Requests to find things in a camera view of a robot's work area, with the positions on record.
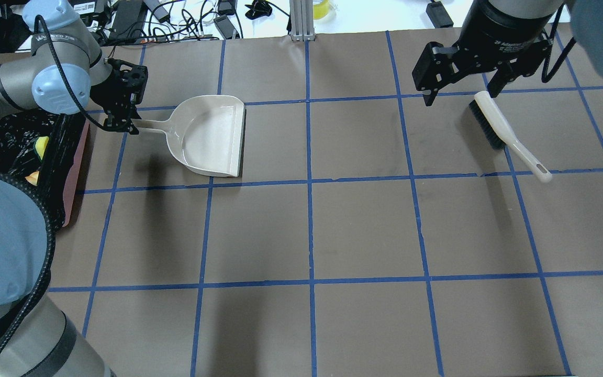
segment dustpan handle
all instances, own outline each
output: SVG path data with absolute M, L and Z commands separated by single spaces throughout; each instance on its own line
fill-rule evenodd
M 148 119 L 132 119 L 132 123 L 143 132 L 152 132 L 155 134 L 165 134 L 170 131 L 167 122 L 151 121 Z

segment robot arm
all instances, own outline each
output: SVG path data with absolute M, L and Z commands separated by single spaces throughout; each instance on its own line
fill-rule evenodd
M 132 131 L 130 119 L 137 117 L 135 105 L 141 103 L 148 78 L 146 69 L 129 65 L 131 70 L 120 71 L 120 66 L 127 63 L 107 62 L 67 0 L 31 0 L 24 8 L 23 19 L 36 32 L 32 36 L 32 56 L 0 64 L 0 119 L 37 107 L 53 114 L 79 112 L 60 76 L 48 38 L 38 29 L 37 15 L 46 22 L 62 70 L 79 104 L 86 107 L 91 96 L 109 115 L 103 127 L 110 127 L 109 131 Z
M 493 97 L 519 76 L 535 74 L 553 46 L 543 28 L 563 3 L 474 0 L 459 40 L 450 47 L 428 43 L 412 72 L 426 105 L 432 105 L 441 88 L 469 74 L 496 71 L 488 85 Z M 574 35 L 603 75 L 603 2 L 567 0 L 567 6 L 572 8 Z

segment black bristles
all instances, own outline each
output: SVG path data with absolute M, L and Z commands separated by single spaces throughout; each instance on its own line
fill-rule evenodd
M 505 144 L 504 141 L 502 141 L 502 139 L 497 136 L 497 134 L 493 130 L 493 127 L 490 125 L 490 122 L 488 122 L 488 118 L 485 117 L 478 103 L 476 103 L 476 101 L 471 101 L 469 103 L 469 109 L 471 109 L 471 112 L 474 114 L 474 118 L 476 118 L 478 124 L 481 125 L 481 129 L 483 130 L 486 139 L 488 139 L 490 146 L 494 150 L 504 149 L 507 144 Z

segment white dustpan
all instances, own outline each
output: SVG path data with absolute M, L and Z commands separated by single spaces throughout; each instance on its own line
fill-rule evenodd
M 141 131 L 167 136 L 172 155 L 197 174 L 239 176 L 245 105 L 235 96 L 202 95 L 183 101 L 169 119 L 133 119 Z

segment yellow tape roll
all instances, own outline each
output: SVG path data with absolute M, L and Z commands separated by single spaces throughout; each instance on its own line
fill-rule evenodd
M 313 19 L 325 17 L 332 9 L 330 0 L 313 0 Z

